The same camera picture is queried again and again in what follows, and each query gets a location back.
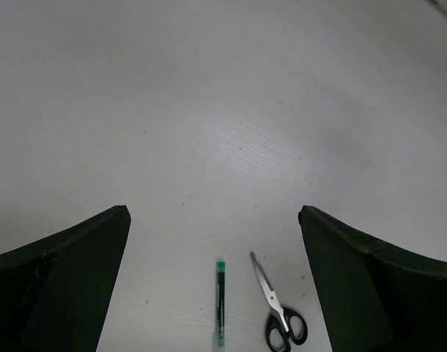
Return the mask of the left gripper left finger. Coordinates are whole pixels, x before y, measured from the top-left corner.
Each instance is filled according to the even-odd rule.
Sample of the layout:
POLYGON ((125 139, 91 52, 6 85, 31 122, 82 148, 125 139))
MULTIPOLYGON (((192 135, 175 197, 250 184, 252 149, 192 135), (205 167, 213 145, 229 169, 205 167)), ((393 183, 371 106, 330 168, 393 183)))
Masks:
POLYGON ((116 205, 0 254, 0 351, 96 351, 129 230, 116 205))

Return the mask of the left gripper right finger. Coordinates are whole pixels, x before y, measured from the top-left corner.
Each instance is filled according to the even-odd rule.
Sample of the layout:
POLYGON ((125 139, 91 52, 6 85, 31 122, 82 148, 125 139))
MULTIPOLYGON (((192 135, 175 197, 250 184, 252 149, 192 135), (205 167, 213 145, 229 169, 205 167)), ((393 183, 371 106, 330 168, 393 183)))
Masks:
POLYGON ((447 262, 298 214, 333 351, 447 351, 447 262))

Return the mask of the black handled scissors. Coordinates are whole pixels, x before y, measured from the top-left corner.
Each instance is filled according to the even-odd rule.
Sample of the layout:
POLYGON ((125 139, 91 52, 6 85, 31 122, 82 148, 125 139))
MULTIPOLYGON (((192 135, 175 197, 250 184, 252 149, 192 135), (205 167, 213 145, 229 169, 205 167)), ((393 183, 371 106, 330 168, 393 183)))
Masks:
POLYGON ((289 352, 292 350, 292 345, 303 345, 309 332, 305 318, 293 308, 283 305, 279 301, 276 291, 253 251, 250 252, 250 258, 262 292, 270 307, 270 313, 265 323, 265 341, 268 348, 270 351, 289 352), (271 340, 273 331, 277 331, 282 339, 280 346, 275 346, 271 340))

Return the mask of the green pen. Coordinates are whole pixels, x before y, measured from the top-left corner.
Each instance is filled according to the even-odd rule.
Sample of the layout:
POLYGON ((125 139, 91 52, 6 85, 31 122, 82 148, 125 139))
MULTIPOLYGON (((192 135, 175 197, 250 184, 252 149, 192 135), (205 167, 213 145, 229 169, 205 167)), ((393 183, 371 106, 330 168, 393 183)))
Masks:
POLYGON ((216 298, 215 298, 215 351, 223 351, 225 347, 225 293, 226 263, 218 258, 216 262, 216 298))

